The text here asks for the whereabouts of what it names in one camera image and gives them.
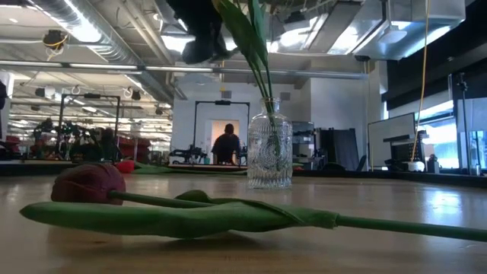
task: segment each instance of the clear glass bottle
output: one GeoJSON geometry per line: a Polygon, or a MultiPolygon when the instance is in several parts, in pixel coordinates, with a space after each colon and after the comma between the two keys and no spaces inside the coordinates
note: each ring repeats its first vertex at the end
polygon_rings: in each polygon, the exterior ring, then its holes
{"type": "Polygon", "coordinates": [[[249,188],[287,189],[292,178],[292,124],[280,114],[280,100],[261,100],[262,112],[249,125],[249,188]]]}

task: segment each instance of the man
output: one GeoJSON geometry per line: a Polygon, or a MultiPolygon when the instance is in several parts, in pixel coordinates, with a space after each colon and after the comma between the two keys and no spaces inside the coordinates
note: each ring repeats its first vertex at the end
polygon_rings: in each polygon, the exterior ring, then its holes
{"type": "Polygon", "coordinates": [[[234,125],[227,124],[225,133],[220,135],[213,145],[213,164],[233,164],[232,156],[234,151],[237,156],[240,154],[240,141],[234,134],[234,125]]]}

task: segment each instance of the wooden table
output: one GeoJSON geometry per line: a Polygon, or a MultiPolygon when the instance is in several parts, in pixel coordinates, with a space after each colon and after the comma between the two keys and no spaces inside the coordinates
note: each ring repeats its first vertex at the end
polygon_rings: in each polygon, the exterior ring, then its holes
{"type": "MultiPolygon", "coordinates": [[[[393,232],[291,228],[194,241],[54,228],[18,214],[49,200],[53,177],[0,179],[0,273],[486,273],[487,244],[393,232]]],[[[292,191],[245,177],[129,176],[128,191],[280,202],[346,215],[487,228],[487,192],[398,180],[294,178],[292,191]]],[[[127,202],[126,206],[140,206],[127,202]]]]}

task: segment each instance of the red tulip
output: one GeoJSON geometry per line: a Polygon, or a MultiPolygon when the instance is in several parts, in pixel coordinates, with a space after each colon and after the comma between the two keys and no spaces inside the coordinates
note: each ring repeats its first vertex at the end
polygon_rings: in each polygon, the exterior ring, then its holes
{"type": "Polygon", "coordinates": [[[56,178],[51,193],[54,202],[92,202],[122,205],[108,192],[126,191],[122,174],[111,164],[84,164],[65,170],[56,178]]]}

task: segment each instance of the yellow cable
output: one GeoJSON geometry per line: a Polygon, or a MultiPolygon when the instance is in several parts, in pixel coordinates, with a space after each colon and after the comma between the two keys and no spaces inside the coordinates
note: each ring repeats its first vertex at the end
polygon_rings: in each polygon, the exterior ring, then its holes
{"type": "MultiPolygon", "coordinates": [[[[368,76],[368,93],[367,93],[367,97],[370,98],[370,96],[371,96],[371,60],[368,60],[367,61],[367,76],[368,76]]],[[[369,146],[368,149],[369,149],[369,151],[371,153],[371,155],[369,157],[369,160],[371,160],[371,169],[372,169],[372,171],[374,171],[374,153],[373,153],[374,148],[372,147],[372,142],[371,142],[370,139],[368,140],[368,146],[369,146]]]]}
{"type": "Polygon", "coordinates": [[[425,51],[423,54],[423,71],[422,71],[422,86],[421,86],[421,98],[419,99],[419,112],[418,112],[418,124],[416,125],[416,133],[414,137],[414,145],[412,145],[412,156],[411,162],[414,161],[416,155],[416,143],[418,142],[418,127],[419,121],[421,120],[421,109],[423,108],[423,98],[425,97],[425,86],[426,86],[426,57],[428,56],[428,31],[429,31],[429,12],[431,7],[431,0],[428,1],[428,7],[426,8],[426,26],[425,26],[425,51]]]}
{"type": "Polygon", "coordinates": [[[44,43],[45,46],[59,46],[61,45],[62,43],[64,43],[66,40],[68,39],[68,34],[66,34],[66,36],[64,37],[63,40],[59,41],[58,43],[54,43],[54,44],[48,44],[48,43],[44,43]]]}

